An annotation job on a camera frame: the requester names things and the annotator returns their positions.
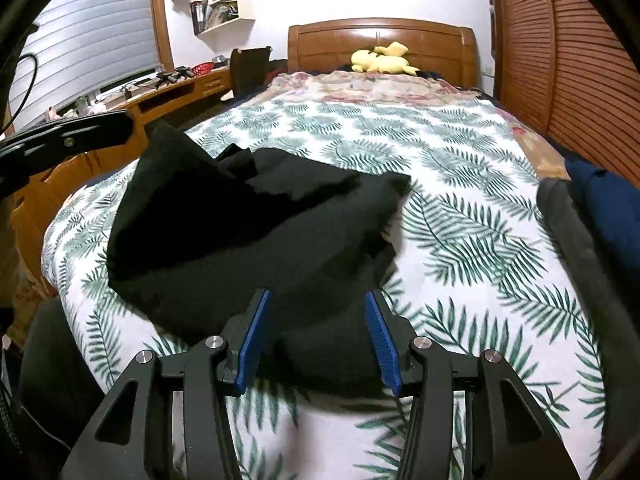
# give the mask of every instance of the wooden chair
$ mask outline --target wooden chair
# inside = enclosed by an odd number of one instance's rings
[[[231,53],[229,72],[234,99],[239,99],[264,84],[271,47],[235,48]]]

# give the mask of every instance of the louvered door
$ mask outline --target louvered door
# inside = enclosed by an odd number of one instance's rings
[[[501,102],[640,186],[640,75],[598,11],[587,0],[498,1]]]

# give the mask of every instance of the blue cloth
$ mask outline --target blue cloth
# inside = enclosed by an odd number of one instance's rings
[[[640,189],[611,171],[576,158],[565,162],[574,201],[586,211],[625,281],[639,288]]]

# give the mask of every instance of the window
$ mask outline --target window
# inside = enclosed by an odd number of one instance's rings
[[[52,0],[36,19],[23,53],[38,57],[33,90],[15,129],[37,123],[50,106],[159,65],[151,0]],[[33,75],[33,62],[20,62],[10,93],[17,110]]]

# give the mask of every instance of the blue gripper pad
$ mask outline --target blue gripper pad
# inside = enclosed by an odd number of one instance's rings
[[[240,349],[236,387],[241,395],[244,394],[249,382],[255,376],[260,362],[260,354],[262,354],[262,347],[267,339],[267,317],[270,298],[271,293],[265,290]]]
[[[376,351],[378,365],[380,366],[382,382],[385,386],[391,388],[395,396],[399,396],[402,390],[402,379],[400,377],[398,350],[394,345],[393,338],[372,292],[368,292],[365,297],[364,314],[371,342]]]

